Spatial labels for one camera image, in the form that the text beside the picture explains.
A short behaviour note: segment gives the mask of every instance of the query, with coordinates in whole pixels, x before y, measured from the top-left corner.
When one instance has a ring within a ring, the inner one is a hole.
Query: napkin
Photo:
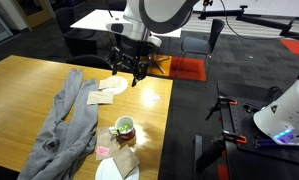
[[[109,133],[108,128],[97,128],[96,161],[112,157],[119,150],[117,138]]]
[[[87,104],[113,104],[113,93],[102,91],[89,91]]]
[[[116,88],[121,84],[120,78],[108,78],[100,80],[99,89]]]
[[[140,163],[128,145],[125,145],[112,157],[123,179]]]

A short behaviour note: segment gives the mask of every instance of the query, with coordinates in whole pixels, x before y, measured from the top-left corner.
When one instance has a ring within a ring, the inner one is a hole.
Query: white plate
[[[135,167],[126,180],[139,179],[139,166]],[[104,159],[98,166],[96,180],[123,180],[121,174],[113,161],[113,158]]]
[[[103,89],[102,90],[103,92],[112,92],[113,94],[120,94],[124,90],[126,90],[127,87],[128,87],[128,81],[124,77],[121,77],[121,76],[112,76],[112,77],[110,77],[108,79],[110,79],[110,80],[117,80],[117,81],[120,82],[120,84],[119,84],[118,87],[115,87],[115,88],[106,88],[106,89]]]

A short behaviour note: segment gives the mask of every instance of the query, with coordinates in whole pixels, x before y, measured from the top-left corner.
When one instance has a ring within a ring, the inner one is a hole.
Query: white table
[[[108,31],[106,28],[106,22],[108,22],[110,19],[119,18],[123,20],[123,11],[111,11],[111,14],[113,17],[110,16],[107,10],[94,10],[87,16],[83,17],[82,19],[71,25],[70,27],[79,29]],[[153,32],[151,33],[155,36],[180,38],[181,28],[165,34],[157,34]]]

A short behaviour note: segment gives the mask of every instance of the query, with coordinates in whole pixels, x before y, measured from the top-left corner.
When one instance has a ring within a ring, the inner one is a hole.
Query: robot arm
[[[146,77],[148,64],[140,62],[139,47],[145,43],[159,47],[161,40],[151,36],[155,33],[167,33],[182,27],[192,13],[193,6],[199,0],[127,0],[122,19],[112,19],[106,28],[123,35],[120,47],[113,47],[108,61],[112,64],[113,75],[123,67],[133,73],[132,86]]]
[[[277,144],[299,146],[299,76],[282,96],[253,118],[256,126]]]

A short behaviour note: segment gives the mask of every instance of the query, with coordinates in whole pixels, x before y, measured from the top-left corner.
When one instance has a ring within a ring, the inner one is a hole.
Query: black cable
[[[227,16],[227,10],[226,10],[225,4],[223,3],[222,0],[220,0],[220,2],[221,2],[221,4],[222,4],[223,10],[224,10],[224,12],[225,12],[226,23],[227,23],[229,29],[230,29],[233,33],[235,33],[237,36],[239,36],[239,37],[241,37],[241,38],[243,38],[243,39],[248,39],[248,40],[280,40],[280,39],[286,39],[286,38],[296,38],[296,37],[299,38],[299,36],[276,37],[276,38],[250,38],[250,37],[242,36],[242,35],[238,34],[238,33],[237,33],[237,32],[230,26],[230,24],[229,24],[229,22],[228,22],[228,16]]]
[[[184,54],[184,55],[182,55],[182,59],[179,61],[179,58],[180,57],[178,57],[178,59],[177,59],[177,61],[178,61],[178,64],[176,65],[176,71],[175,71],[175,77],[177,77],[177,75],[179,74],[179,71],[180,71],[180,65],[182,64],[182,62],[183,62],[183,59],[185,58],[185,55],[186,55],[186,53]]]
[[[111,11],[110,11],[109,0],[107,0],[107,6],[108,6],[108,12],[109,12],[110,16],[113,17],[111,14]]]

